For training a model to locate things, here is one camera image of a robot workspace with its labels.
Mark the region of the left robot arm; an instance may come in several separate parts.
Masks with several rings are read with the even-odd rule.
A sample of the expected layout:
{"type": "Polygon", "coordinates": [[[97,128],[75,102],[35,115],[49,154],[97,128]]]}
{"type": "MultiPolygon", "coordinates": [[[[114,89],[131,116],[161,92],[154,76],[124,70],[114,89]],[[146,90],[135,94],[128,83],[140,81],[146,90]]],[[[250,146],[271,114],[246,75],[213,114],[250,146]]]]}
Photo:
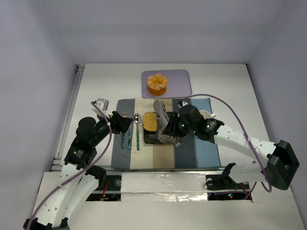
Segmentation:
{"type": "Polygon", "coordinates": [[[106,169],[92,164],[97,155],[96,146],[112,134],[126,133],[133,120],[116,111],[106,117],[101,113],[97,115],[98,122],[92,117],[79,121],[56,188],[25,221],[25,230],[68,230],[72,218],[91,193],[108,186],[106,169]]]}

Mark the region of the lavender serving tray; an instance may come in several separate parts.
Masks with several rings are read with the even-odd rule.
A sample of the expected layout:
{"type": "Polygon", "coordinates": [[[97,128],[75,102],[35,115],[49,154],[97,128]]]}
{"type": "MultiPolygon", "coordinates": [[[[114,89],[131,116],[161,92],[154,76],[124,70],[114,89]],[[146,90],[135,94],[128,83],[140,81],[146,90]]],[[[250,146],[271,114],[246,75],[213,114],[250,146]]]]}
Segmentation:
{"type": "Polygon", "coordinates": [[[189,72],[185,69],[151,70],[141,74],[142,97],[152,98],[183,98],[192,95],[189,72]],[[148,91],[147,79],[154,74],[162,74],[168,78],[167,90],[163,95],[153,96],[148,91]]]}

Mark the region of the black floral square plate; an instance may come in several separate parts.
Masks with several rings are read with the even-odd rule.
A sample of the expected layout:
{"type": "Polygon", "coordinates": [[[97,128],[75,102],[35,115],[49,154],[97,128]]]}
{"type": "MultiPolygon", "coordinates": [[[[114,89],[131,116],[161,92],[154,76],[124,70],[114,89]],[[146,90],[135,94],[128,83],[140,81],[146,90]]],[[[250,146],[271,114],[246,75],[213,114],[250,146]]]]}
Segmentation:
{"type": "Polygon", "coordinates": [[[161,122],[159,115],[157,113],[155,114],[157,116],[157,131],[149,132],[143,129],[144,142],[146,144],[170,144],[172,143],[172,141],[170,140],[168,136],[164,136],[162,134],[164,130],[163,123],[161,122]]]}

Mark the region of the white ceramic mug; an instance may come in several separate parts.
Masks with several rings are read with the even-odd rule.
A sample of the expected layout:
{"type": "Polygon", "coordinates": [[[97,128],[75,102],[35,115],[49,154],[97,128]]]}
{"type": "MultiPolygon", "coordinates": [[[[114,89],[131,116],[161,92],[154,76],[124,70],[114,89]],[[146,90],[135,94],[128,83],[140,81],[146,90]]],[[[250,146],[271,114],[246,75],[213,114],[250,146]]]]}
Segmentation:
{"type": "Polygon", "coordinates": [[[203,116],[204,119],[210,119],[210,118],[215,118],[215,114],[211,114],[210,112],[206,110],[199,110],[200,114],[203,116]]]}

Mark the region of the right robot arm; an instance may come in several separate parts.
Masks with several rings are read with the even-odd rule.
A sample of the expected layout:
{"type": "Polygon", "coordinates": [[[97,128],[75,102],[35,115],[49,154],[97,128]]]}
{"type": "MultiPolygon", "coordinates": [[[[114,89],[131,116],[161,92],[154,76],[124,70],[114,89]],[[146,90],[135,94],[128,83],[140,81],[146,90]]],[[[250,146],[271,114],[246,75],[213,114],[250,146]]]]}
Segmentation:
{"type": "Polygon", "coordinates": [[[210,191],[233,189],[243,182],[267,182],[272,187],[287,190],[299,167],[299,161],[290,143],[278,143],[248,138],[215,118],[204,118],[191,104],[179,112],[165,116],[163,134],[175,141],[194,134],[198,139],[217,146],[228,147],[252,159],[250,164],[239,165],[231,162],[220,174],[206,177],[205,188],[210,191]]]}

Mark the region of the slice of bread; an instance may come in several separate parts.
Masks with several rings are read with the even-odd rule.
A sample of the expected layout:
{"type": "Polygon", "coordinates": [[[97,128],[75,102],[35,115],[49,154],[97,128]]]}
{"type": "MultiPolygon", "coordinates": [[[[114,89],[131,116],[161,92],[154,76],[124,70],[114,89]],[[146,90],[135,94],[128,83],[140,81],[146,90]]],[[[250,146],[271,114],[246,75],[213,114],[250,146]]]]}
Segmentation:
{"type": "Polygon", "coordinates": [[[157,131],[157,116],[154,112],[146,112],[144,114],[143,128],[149,132],[157,131]]]}

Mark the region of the foil covered front panel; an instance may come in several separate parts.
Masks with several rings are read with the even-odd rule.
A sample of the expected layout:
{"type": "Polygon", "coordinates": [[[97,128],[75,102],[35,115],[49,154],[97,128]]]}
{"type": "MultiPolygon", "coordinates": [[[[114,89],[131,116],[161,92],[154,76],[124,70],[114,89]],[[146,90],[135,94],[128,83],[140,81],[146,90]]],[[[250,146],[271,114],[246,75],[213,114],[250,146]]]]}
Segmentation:
{"type": "Polygon", "coordinates": [[[125,173],[121,180],[123,202],[185,202],[208,200],[199,173],[125,173]]]}

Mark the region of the aluminium frame rail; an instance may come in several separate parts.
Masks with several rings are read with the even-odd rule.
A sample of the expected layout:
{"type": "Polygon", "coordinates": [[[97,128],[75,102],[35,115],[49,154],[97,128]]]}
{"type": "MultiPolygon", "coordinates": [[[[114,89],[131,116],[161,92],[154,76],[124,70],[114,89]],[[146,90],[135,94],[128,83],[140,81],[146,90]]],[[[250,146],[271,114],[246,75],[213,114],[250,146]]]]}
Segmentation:
{"type": "Polygon", "coordinates": [[[63,124],[61,134],[60,134],[60,137],[59,137],[58,147],[57,147],[57,150],[55,152],[55,156],[53,157],[52,164],[51,164],[51,167],[50,167],[50,170],[49,170],[50,172],[61,170],[61,159],[62,159],[62,156],[63,156],[64,147],[65,147],[65,143],[66,143],[66,139],[67,139],[70,123],[71,123],[73,110],[74,110],[74,107],[75,107],[77,94],[78,94],[78,91],[79,91],[79,87],[80,87],[83,72],[84,72],[84,67],[85,67],[85,65],[77,65],[75,81],[74,81],[74,85],[73,85],[73,88],[72,88],[70,100],[69,100],[69,103],[68,103],[67,113],[66,113],[64,124],[63,124]]]}

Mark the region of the orange bundt cake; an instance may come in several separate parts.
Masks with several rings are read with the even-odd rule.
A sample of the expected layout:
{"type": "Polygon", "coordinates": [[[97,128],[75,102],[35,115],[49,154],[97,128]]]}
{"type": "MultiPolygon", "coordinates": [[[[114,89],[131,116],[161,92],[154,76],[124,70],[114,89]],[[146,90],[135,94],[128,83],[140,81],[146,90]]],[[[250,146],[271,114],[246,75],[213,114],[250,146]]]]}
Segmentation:
{"type": "Polygon", "coordinates": [[[147,79],[148,91],[153,96],[161,96],[167,91],[168,78],[162,74],[154,74],[147,79]]]}

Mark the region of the striped cloth placemat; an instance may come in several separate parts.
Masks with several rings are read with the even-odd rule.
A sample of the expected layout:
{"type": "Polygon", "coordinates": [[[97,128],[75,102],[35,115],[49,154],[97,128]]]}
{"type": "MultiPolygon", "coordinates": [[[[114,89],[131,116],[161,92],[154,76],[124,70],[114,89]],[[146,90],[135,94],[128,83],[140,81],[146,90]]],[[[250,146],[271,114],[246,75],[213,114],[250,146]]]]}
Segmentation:
{"type": "Polygon", "coordinates": [[[117,103],[117,112],[133,118],[139,113],[142,118],[140,129],[140,150],[136,146],[136,125],[132,123],[131,150],[128,149],[128,131],[125,133],[125,147],[121,149],[121,134],[114,136],[111,167],[117,169],[196,169],[214,168],[221,165],[218,147],[202,141],[193,134],[181,138],[181,145],[146,144],[143,136],[143,117],[146,112],[155,112],[153,99],[122,99],[117,103]]]}

